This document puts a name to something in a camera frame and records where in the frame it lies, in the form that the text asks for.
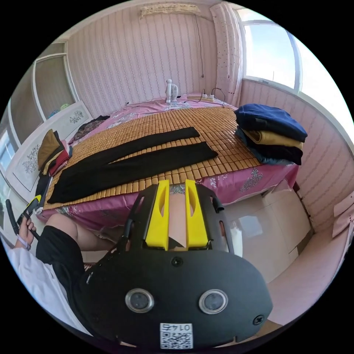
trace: qr code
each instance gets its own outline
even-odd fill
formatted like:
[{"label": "qr code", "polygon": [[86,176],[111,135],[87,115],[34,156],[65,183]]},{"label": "qr code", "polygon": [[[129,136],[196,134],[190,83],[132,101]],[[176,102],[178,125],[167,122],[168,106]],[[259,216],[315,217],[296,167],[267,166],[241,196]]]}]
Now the qr code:
[{"label": "qr code", "polygon": [[160,346],[161,349],[192,349],[192,325],[161,323]]}]

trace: striped wall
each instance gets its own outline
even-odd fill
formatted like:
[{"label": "striped wall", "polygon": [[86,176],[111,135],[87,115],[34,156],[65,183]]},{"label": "striped wall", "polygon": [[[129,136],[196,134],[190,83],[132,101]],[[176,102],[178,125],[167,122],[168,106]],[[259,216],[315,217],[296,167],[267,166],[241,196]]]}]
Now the striped wall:
[{"label": "striped wall", "polygon": [[198,7],[198,17],[158,14],[140,20],[140,6],[134,6],[70,37],[73,81],[92,116],[113,112],[126,102],[163,97],[167,79],[181,94],[211,92],[216,85],[215,27],[209,7]]},{"label": "striped wall", "polygon": [[334,222],[333,207],[354,190],[354,159],[328,119],[296,96],[266,84],[243,80],[240,105],[260,103],[287,111],[307,131],[297,178],[315,230]]}]

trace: bolt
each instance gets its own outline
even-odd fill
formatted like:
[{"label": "bolt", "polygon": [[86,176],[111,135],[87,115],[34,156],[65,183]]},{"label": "bolt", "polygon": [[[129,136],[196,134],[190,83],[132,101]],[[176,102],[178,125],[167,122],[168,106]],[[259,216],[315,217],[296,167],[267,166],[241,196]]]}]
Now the bolt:
[{"label": "bolt", "polygon": [[173,257],[171,260],[171,264],[174,267],[180,267],[183,264],[183,259],[181,257]]},{"label": "bolt", "polygon": [[253,324],[255,326],[260,325],[264,320],[264,316],[263,315],[258,315],[254,320],[253,320]]}]

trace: window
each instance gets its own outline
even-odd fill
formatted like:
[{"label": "window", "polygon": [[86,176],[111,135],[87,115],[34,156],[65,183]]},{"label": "window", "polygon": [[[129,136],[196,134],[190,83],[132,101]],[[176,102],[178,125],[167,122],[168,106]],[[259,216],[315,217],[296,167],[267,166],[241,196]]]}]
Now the window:
[{"label": "window", "polygon": [[241,26],[244,77],[281,84],[319,109],[325,108],[354,142],[354,123],[345,100],[315,55],[270,19],[248,8],[231,6]]},{"label": "window", "polygon": [[43,123],[33,95],[31,74],[33,65],[26,71],[11,96],[10,109],[14,133],[20,144]]},{"label": "window", "polygon": [[244,31],[246,76],[294,88],[295,59],[287,32],[271,24],[246,25]]},{"label": "window", "polygon": [[0,168],[18,147],[63,105],[77,102],[66,59],[66,43],[50,44],[16,86],[0,123]]},{"label": "window", "polygon": [[301,92],[329,111],[354,141],[354,123],[338,86],[316,56],[297,38],[295,42],[302,62]]},{"label": "window", "polygon": [[248,8],[242,8],[237,11],[242,22],[253,21],[253,20],[267,20],[271,21],[268,17],[265,17],[258,12],[250,10]]},{"label": "window", "polygon": [[6,107],[0,123],[0,166],[6,170],[11,159],[17,151],[17,145],[11,134],[8,119],[8,109]]},{"label": "window", "polygon": [[36,90],[46,119],[53,111],[75,100],[65,76],[64,59],[57,56],[36,64]]}]

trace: black handle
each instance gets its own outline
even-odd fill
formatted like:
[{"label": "black handle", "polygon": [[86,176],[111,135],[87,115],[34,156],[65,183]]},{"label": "black handle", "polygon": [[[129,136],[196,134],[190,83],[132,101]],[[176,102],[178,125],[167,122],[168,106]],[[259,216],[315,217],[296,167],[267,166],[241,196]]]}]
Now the black handle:
[{"label": "black handle", "polygon": [[19,228],[18,228],[18,224],[16,222],[16,219],[15,219],[15,215],[14,215],[14,212],[12,210],[12,205],[11,205],[11,201],[10,199],[6,199],[6,209],[7,209],[7,213],[8,213],[8,217],[10,219],[10,222],[11,222],[11,226],[14,230],[14,233],[16,235],[18,235],[18,232],[19,232]]},{"label": "black handle", "polygon": [[[30,216],[29,216],[26,212],[23,213],[23,216],[24,216],[27,220],[30,218]],[[30,230],[30,233],[31,233],[37,240],[39,240],[39,234],[38,234],[36,231]]]}]

